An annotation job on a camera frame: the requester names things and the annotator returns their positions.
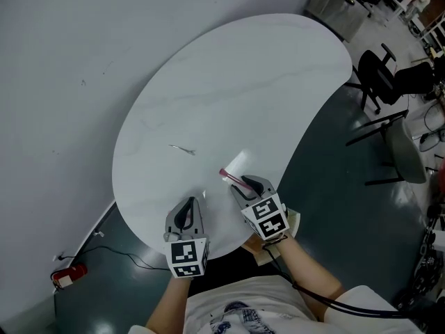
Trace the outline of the large wooden drawer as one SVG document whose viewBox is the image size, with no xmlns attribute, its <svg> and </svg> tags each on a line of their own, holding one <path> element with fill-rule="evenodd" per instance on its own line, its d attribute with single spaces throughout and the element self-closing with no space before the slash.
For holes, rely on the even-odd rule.
<svg viewBox="0 0 445 334">
<path fill-rule="evenodd" d="M 293 209 L 288 209 L 288 213 L 289 232 L 291 236 L 294 237 L 300 225 L 301 214 Z M 263 266 L 273 261 L 268 252 L 263 249 L 264 244 L 263 240 L 257 234 L 253 233 L 241 247 L 253 255 L 258 266 Z"/>
</svg>

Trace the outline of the person's right forearm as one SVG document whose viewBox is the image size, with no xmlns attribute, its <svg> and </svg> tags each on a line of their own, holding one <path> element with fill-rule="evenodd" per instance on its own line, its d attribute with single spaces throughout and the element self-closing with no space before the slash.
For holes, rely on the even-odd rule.
<svg viewBox="0 0 445 334">
<path fill-rule="evenodd" d="M 341 282 L 312 258 L 290 232 L 284 232 L 275 246 L 297 285 L 332 300 L 345 292 Z"/>
</svg>

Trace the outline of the white shelf rack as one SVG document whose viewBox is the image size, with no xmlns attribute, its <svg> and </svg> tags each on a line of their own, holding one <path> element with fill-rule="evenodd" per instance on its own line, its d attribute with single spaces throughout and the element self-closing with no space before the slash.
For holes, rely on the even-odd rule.
<svg viewBox="0 0 445 334">
<path fill-rule="evenodd" d="M 445 10 L 420 32 L 419 42 L 429 51 L 445 53 Z"/>
</svg>

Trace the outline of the pile of black equipment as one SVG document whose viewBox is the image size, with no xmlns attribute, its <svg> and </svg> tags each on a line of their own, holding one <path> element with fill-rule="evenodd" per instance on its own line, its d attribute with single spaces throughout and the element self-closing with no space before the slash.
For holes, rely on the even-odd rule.
<svg viewBox="0 0 445 334">
<path fill-rule="evenodd" d="M 430 205 L 427 210 L 427 226 L 419 249 L 418 262 L 410 279 L 409 285 L 395 300 L 397 310 L 411 310 L 414 304 L 427 294 L 439 282 L 442 276 L 444 260 L 433 246 L 436 239 L 434 233 L 437 222 L 445 230 L 445 210 L 443 204 Z"/>
</svg>

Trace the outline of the low grey table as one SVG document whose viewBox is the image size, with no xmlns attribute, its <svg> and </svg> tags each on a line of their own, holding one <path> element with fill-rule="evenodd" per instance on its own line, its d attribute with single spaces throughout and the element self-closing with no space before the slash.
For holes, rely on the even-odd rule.
<svg viewBox="0 0 445 334">
<path fill-rule="evenodd" d="M 373 9 L 368 3 L 355 0 L 351 5 L 346 0 L 330 0 L 323 10 L 321 20 L 338 39 L 350 42 L 372 13 Z"/>
</svg>

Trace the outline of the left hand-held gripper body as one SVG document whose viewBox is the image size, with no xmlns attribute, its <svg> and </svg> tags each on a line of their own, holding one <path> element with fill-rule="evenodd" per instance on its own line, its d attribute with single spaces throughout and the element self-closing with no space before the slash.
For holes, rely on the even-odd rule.
<svg viewBox="0 0 445 334">
<path fill-rule="evenodd" d="M 209 256 L 209 239 L 197 236 L 165 233 L 165 256 L 174 278 L 203 276 Z"/>
</svg>

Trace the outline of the grey shell chair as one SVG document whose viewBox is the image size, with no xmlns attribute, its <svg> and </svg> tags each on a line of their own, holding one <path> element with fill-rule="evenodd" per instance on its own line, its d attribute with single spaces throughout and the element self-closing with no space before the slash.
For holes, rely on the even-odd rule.
<svg viewBox="0 0 445 334">
<path fill-rule="evenodd" d="M 380 123 L 374 130 L 358 136 L 346 143 L 346 147 L 358 143 L 374 134 L 381 134 L 385 145 L 391 155 L 392 161 L 383 162 L 382 165 L 392 167 L 397 176 L 384 180 L 365 182 L 365 186 L 393 184 L 405 181 L 410 184 L 424 184 L 427 181 L 427 170 L 418 147 L 415 145 L 412 134 L 408 129 L 405 118 L 408 110 L 399 111 L 389 116 L 375 119 L 363 124 L 359 128 Z"/>
</svg>

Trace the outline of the person's left forearm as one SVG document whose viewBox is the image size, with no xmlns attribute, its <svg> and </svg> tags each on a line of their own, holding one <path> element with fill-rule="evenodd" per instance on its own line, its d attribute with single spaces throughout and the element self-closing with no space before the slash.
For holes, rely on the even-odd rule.
<svg viewBox="0 0 445 334">
<path fill-rule="evenodd" d="M 145 327 L 156 334 L 182 334 L 191 278 L 171 277 Z"/>
</svg>

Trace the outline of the person's white printed shirt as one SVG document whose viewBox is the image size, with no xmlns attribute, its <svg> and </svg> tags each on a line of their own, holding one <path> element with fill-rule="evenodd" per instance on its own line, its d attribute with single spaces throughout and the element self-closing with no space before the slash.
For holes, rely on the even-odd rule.
<svg viewBox="0 0 445 334">
<path fill-rule="evenodd" d="M 257 276 L 200 293 L 191 280 L 182 334 L 423 334 L 408 319 L 348 315 L 328 308 L 321 319 L 283 277 Z M 133 325 L 127 334 L 156 334 Z"/>
</svg>

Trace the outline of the black office chair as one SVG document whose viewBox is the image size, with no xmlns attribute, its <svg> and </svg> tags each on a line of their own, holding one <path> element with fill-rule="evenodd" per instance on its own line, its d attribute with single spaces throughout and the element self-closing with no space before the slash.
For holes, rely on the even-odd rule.
<svg viewBox="0 0 445 334">
<path fill-rule="evenodd" d="M 365 51 L 359 60 L 359 65 L 353 67 L 353 72 L 359 82 L 347 82 L 347 87 L 362 91 L 361 107 L 364 108 L 367 99 L 375 104 L 375 114 L 379 114 L 381 107 L 378 100 L 387 105 L 395 104 L 406 94 L 425 94 L 433 90 L 434 70 L 427 62 L 391 72 L 387 67 L 389 60 L 396 60 L 395 55 L 385 44 L 381 44 L 386 51 L 385 57 L 380 59 L 371 50 Z"/>
</svg>

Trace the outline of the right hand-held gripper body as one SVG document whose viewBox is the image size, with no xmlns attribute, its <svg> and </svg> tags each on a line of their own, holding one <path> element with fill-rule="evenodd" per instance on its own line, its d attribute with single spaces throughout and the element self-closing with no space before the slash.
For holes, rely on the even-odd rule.
<svg viewBox="0 0 445 334">
<path fill-rule="evenodd" d="M 265 241 L 289 229 L 286 213 L 277 193 L 241 210 L 248 225 Z"/>
</svg>

